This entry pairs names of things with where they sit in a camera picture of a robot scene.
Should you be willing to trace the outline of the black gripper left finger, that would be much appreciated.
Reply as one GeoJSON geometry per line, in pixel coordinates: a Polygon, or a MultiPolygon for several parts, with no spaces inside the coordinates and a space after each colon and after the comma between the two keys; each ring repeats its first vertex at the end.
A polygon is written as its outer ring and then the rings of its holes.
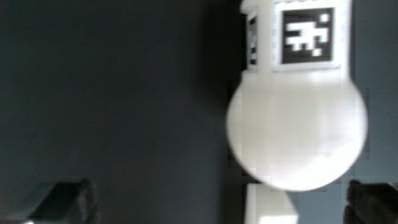
{"type": "Polygon", "coordinates": [[[42,183],[23,202],[23,224],[99,224],[95,186],[87,178],[42,183]]]}

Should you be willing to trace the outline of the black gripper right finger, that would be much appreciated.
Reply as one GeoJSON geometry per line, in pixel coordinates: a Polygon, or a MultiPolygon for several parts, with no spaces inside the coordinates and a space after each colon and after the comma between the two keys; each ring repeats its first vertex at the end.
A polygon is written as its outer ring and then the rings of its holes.
{"type": "Polygon", "coordinates": [[[398,186],[350,181],[342,224],[398,224],[398,186]]]}

